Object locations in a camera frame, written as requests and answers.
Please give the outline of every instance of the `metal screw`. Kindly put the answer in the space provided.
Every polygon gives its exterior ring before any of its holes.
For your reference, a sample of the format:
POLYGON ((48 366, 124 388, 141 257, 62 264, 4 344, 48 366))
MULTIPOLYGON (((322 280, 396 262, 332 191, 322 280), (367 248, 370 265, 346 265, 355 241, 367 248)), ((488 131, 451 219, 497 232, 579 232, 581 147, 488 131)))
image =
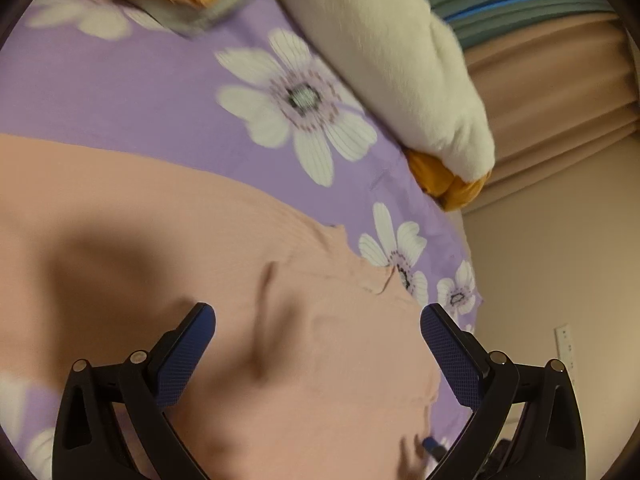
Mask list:
POLYGON ((564 372, 564 363, 558 359, 551 359, 551 367, 556 372, 564 372))
POLYGON ((503 365, 507 362, 507 356, 502 352, 491 352, 489 357, 491 357, 491 361, 497 365, 503 365))
POLYGON ((73 370, 75 372, 81 372, 86 368, 86 361, 84 359, 78 359, 73 365, 73 370))
POLYGON ((140 363, 145 362, 146 360, 146 352, 144 350, 138 350, 137 352, 133 352, 129 361, 131 361, 135 365, 139 365, 140 363))

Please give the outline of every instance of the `bed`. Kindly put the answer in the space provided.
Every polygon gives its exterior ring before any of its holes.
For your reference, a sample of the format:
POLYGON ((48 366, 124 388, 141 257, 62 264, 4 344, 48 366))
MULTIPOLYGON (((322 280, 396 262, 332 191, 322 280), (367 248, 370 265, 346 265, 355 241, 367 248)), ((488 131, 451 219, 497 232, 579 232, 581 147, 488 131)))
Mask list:
MULTIPOLYGON (((128 153, 220 174, 322 224, 344 225, 356 254, 399 266, 418 302, 444 304, 461 328, 473 330, 481 297, 462 218, 448 218, 421 192, 389 132, 306 45, 276 0, 250 0, 194 40, 111 2, 34 0, 0 51, 0 74, 4 241, 22 214, 6 198, 15 184, 15 174, 3 174, 16 153, 8 146, 128 153), (295 74, 289 86, 296 91, 284 108, 268 98, 284 91, 274 88, 269 70, 295 74), (332 101, 315 119, 291 121, 292 110, 318 97, 313 85, 332 101), (316 135, 317 121, 331 117, 340 118, 340 128, 316 135), (401 225, 425 243, 407 248, 396 236, 401 225), (396 252, 387 250, 390 244, 396 252)), ((24 169, 36 182, 47 179, 46 164, 25 160, 24 169)), ((3 315, 16 308, 9 301, 14 263, 10 257, 3 263, 3 315)), ((0 338, 0 425, 42 480, 50 478, 60 391, 20 364, 20 345, 28 348, 28 339, 28 333, 0 338)), ((469 415, 443 380, 432 408, 433 436, 452 445, 469 415)))

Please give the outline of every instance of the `beige wall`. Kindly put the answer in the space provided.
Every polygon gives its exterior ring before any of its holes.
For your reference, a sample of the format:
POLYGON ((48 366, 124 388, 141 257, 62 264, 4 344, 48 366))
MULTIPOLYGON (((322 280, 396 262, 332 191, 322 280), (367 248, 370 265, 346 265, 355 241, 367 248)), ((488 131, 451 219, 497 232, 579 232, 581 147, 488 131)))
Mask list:
POLYGON ((571 324, 588 478, 601 478, 640 418, 640 142, 623 139, 465 226, 488 350, 543 365, 554 328, 571 324))

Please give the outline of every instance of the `pink fabric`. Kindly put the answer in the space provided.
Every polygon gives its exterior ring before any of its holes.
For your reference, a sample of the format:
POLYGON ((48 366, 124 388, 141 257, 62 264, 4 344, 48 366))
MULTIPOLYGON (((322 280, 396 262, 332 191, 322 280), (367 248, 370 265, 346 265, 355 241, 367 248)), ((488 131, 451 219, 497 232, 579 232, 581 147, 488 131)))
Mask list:
POLYGON ((61 388, 207 301, 216 335, 170 415, 212 479, 420 469, 440 371, 395 267, 216 174, 11 136, 0 154, 0 368, 61 388))

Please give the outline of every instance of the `beige curtain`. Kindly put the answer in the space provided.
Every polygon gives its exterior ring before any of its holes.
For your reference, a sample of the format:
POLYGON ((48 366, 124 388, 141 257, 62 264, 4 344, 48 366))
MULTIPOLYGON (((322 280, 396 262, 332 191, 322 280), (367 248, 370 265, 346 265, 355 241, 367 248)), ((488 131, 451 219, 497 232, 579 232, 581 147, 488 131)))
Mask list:
POLYGON ((569 16, 465 52, 496 167, 465 211, 575 164, 638 129, 638 83, 616 14, 569 16))

